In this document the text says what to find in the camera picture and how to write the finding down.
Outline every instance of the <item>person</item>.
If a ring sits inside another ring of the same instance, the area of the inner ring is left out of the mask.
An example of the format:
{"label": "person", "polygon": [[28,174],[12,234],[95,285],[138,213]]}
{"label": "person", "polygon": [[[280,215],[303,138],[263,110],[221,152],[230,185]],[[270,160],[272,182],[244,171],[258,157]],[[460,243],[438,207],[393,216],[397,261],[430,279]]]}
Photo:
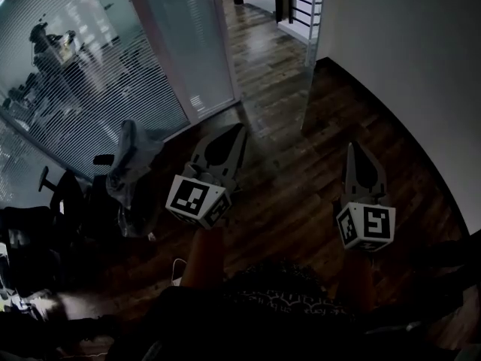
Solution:
{"label": "person", "polygon": [[[399,346],[387,335],[363,334],[363,320],[375,303],[368,255],[346,252],[333,300],[327,298],[311,268],[288,261],[264,261],[224,281],[222,235],[220,228],[195,233],[180,286],[161,293],[138,328],[114,343],[107,360],[204,355],[296,359],[432,356],[431,347],[408,342],[404,336]],[[454,359],[457,354],[437,352],[437,348],[434,352],[435,359]]]}
{"label": "person", "polygon": [[[63,35],[47,34],[45,28],[47,23],[41,23],[34,26],[30,32],[29,40],[34,44],[34,59],[35,65],[42,75],[46,78],[49,84],[56,84],[51,91],[56,92],[65,90],[65,85],[62,84],[62,77],[79,99],[83,95],[83,91],[87,89],[87,79],[77,60],[65,61],[61,55]],[[74,42],[76,36],[75,31],[67,31],[66,45]],[[65,94],[60,93],[61,99],[65,99]]]}

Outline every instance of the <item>patterned cloth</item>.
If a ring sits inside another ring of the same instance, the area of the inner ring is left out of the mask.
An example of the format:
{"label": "patterned cloth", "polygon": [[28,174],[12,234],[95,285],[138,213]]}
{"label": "patterned cloth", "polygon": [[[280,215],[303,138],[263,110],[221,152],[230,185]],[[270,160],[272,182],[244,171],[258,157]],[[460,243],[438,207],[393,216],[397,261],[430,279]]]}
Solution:
{"label": "patterned cloth", "polygon": [[319,314],[347,323],[353,316],[327,293],[314,270],[292,262],[264,261],[225,282],[226,302],[289,314]]}

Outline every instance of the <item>dark hardwood floor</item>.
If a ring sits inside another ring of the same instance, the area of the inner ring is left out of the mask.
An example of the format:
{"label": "dark hardwood floor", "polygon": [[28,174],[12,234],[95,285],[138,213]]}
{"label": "dark hardwood floor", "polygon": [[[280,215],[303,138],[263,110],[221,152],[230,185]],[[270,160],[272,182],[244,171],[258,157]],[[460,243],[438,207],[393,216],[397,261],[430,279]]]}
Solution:
{"label": "dark hardwood floor", "polygon": [[[249,140],[237,177],[243,191],[235,196],[225,234],[226,273],[266,257],[290,258],[311,265],[333,296],[343,247],[333,225],[332,202],[342,192],[347,144],[357,139],[386,168],[397,208],[395,242],[374,261],[378,304],[411,298],[410,252],[461,237],[424,162],[401,131],[336,71],[318,71],[308,98],[311,77],[303,66],[304,45],[278,31],[274,18],[262,11],[235,7],[232,0],[224,5],[243,101],[165,145],[150,174],[159,204],[165,203],[173,176],[181,173],[199,138],[219,125],[243,122]],[[59,296],[66,315],[115,314],[124,329],[131,329],[169,286],[174,259],[187,258],[193,232],[162,212],[156,241],[120,239],[91,252],[83,285]],[[442,347],[464,344],[474,334],[478,316],[478,292],[472,288],[464,307],[433,325],[428,339]],[[99,338],[70,354],[105,352],[109,344]]]}

